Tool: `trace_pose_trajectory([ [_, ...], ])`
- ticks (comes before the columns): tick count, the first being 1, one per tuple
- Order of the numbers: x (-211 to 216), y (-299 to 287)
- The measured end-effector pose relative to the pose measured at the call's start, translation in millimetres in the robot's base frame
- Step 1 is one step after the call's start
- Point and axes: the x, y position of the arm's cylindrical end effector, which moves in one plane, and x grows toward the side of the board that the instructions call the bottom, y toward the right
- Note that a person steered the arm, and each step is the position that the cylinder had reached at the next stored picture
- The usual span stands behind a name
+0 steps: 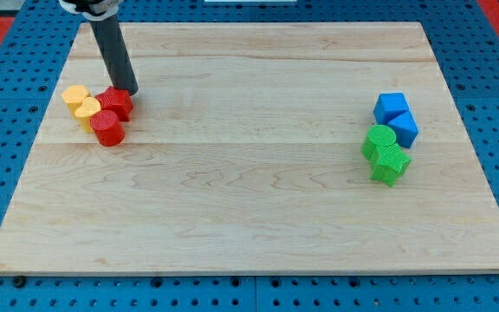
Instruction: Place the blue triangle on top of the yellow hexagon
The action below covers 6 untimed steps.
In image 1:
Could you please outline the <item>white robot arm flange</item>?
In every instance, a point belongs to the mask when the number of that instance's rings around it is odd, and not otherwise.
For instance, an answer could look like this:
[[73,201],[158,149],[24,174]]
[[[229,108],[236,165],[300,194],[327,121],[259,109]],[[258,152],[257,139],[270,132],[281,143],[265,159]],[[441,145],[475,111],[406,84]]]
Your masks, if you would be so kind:
[[90,22],[115,16],[124,0],[59,0],[61,7],[73,15],[82,15]]

